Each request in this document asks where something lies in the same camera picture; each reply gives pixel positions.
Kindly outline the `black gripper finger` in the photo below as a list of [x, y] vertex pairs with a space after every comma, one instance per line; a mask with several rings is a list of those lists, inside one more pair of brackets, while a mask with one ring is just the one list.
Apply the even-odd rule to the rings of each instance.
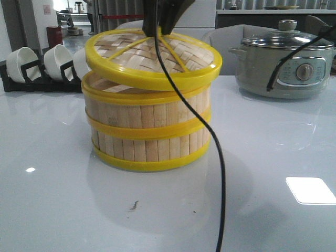
[[169, 35], [184, 12], [195, 0], [160, 1], [160, 27], [163, 35]]
[[159, 23], [159, 3], [157, 0], [143, 0], [143, 25], [142, 30], [146, 37], [154, 37]]

